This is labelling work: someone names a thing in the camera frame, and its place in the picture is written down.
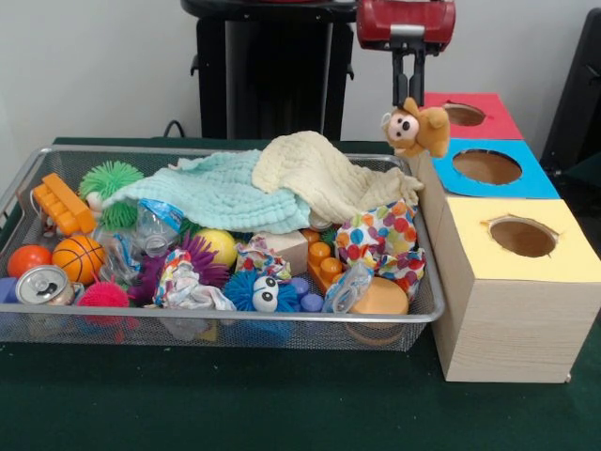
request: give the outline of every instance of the plush monkey toy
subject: plush monkey toy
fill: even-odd
[[[430,155],[441,158],[449,147],[451,125],[444,108],[420,110],[411,97],[384,117],[382,129],[396,156],[414,157],[428,149]]]

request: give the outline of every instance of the basketball toy ball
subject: basketball toy ball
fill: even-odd
[[[62,240],[54,248],[53,264],[67,273],[71,282],[89,285],[104,263],[104,249],[84,235]]]
[[[50,264],[52,264],[52,254],[48,249],[29,244],[12,253],[8,259],[8,275],[18,278],[37,266]]]
[[[229,268],[238,258],[236,242],[229,232],[215,228],[203,228],[194,236],[202,237],[210,243],[209,251],[217,251],[213,263],[225,265]]]

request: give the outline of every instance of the monkey face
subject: monkey face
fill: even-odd
[[[396,110],[388,122],[386,131],[388,141],[395,148],[411,148],[420,131],[420,123],[415,116],[401,110]]]

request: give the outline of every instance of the polka dot fabric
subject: polka dot fabric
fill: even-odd
[[[353,216],[336,233],[336,252],[348,266],[361,260],[412,300],[424,277],[424,249],[413,225],[416,209],[404,200]]]

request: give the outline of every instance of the green spiky ball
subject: green spiky ball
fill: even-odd
[[[190,236],[193,237],[200,231],[201,228],[203,227],[197,223],[193,223],[188,218],[184,218],[184,220],[181,222],[181,227],[179,228],[179,236],[183,238],[187,233],[190,233]]]
[[[336,227],[330,227],[328,230],[321,232],[321,240],[330,246],[330,249],[334,250],[334,242],[336,241],[336,233],[338,229]]]
[[[79,185],[79,196],[85,199],[88,194],[98,192],[102,200],[106,200],[124,186],[143,178],[144,174],[131,164],[106,162],[84,175]],[[137,208],[117,202],[102,212],[100,221],[109,230],[116,230],[132,227],[137,217]]]

